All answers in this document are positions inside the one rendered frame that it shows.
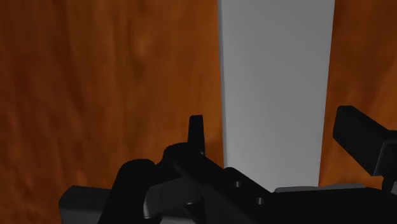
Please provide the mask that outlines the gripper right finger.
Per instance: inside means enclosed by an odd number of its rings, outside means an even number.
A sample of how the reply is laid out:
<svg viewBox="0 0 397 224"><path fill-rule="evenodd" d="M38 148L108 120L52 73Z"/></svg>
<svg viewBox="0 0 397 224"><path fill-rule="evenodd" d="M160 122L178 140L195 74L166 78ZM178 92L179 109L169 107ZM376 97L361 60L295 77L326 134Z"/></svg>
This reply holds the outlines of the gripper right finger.
<svg viewBox="0 0 397 224"><path fill-rule="evenodd" d="M389 130L354 106L339 106L333 138L371 176L382 176L382 190L397 182L397 130Z"/></svg>

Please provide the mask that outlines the grey robot stand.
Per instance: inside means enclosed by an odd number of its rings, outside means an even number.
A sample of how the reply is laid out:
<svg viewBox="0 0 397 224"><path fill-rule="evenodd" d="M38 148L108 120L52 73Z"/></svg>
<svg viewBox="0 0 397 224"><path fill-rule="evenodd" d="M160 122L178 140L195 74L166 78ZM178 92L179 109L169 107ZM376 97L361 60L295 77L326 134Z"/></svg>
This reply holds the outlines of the grey robot stand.
<svg viewBox="0 0 397 224"><path fill-rule="evenodd" d="M335 0L218 0L224 163L267 190L319 182Z"/></svg>

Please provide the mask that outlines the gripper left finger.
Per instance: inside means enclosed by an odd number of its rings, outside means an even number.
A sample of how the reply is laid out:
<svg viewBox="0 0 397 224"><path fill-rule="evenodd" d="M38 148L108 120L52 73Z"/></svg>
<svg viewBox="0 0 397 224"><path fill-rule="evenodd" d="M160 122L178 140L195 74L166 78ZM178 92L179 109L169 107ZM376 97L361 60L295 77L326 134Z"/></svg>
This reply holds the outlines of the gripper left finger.
<svg viewBox="0 0 397 224"><path fill-rule="evenodd" d="M194 115L187 141L166 147L159 163L125 162L109 190L69 187L59 199L61 224L160 224L165 214L194 224L265 224L271 193L204 151L203 117Z"/></svg>

